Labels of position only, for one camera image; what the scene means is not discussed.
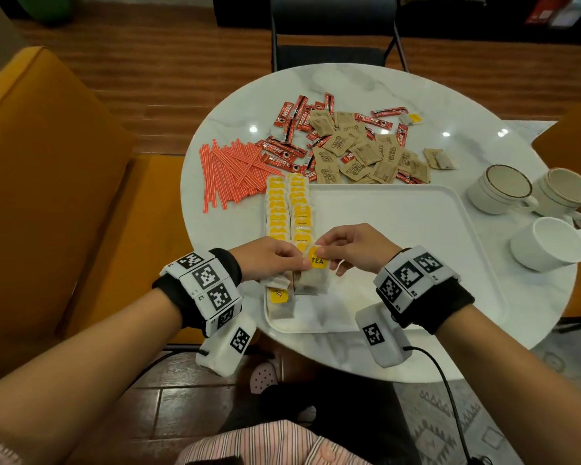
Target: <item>right hand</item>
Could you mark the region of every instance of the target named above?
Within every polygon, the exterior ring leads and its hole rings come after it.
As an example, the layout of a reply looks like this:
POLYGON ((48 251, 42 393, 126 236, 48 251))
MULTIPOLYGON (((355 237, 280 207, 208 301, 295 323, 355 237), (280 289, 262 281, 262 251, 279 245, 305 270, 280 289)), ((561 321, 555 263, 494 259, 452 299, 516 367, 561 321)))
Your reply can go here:
POLYGON ((321 246, 317 256, 331 260, 331 270, 337 269, 337 276, 352 267, 377 274, 402 251, 367 223, 332 228, 315 244, 321 246))

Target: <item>black chair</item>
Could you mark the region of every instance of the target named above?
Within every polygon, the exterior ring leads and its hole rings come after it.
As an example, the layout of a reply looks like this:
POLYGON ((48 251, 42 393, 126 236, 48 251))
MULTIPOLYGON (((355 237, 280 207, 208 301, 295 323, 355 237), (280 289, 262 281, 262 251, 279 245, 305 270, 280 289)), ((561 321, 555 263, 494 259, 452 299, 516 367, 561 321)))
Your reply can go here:
POLYGON ((409 71, 396 29, 396 0, 271 0, 271 70, 348 62, 385 66, 394 44, 409 71), (278 45, 278 34, 392 36, 386 50, 369 47, 278 45))

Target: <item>chair backrest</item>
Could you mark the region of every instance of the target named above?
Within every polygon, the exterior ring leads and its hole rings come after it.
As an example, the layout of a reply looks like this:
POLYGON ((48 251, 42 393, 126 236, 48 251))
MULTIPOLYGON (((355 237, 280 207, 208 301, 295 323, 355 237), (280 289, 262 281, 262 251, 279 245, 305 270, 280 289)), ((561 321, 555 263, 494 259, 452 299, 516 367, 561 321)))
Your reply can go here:
POLYGON ((271 0, 277 34, 393 36, 396 0, 271 0))
POLYGON ((0 71, 0 336, 54 333, 135 140, 43 47, 0 71))
POLYGON ((532 147, 550 168, 568 168, 581 175, 581 104, 539 135, 532 147))

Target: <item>forearm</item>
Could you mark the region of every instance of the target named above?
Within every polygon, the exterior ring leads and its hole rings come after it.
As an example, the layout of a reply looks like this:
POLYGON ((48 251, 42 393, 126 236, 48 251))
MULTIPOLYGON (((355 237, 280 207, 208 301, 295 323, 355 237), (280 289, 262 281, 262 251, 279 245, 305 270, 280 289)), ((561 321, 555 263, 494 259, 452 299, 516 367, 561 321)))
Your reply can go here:
POLYGON ((0 441, 26 463, 62 459, 181 328, 155 289, 0 380, 0 441))
POLYGON ((581 391, 473 305, 436 332, 526 464, 581 464, 581 391))

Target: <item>left hand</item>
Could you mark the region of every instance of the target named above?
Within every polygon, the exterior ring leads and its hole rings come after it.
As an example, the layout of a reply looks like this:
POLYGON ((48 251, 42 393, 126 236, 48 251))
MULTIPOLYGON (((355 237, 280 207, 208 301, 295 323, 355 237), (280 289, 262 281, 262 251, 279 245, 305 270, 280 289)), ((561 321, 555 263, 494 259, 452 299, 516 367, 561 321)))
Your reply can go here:
POLYGON ((235 257, 244 281, 258 281, 262 278, 286 271, 306 271, 310 260, 304 258, 292 243, 263 237, 230 250, 235 257))

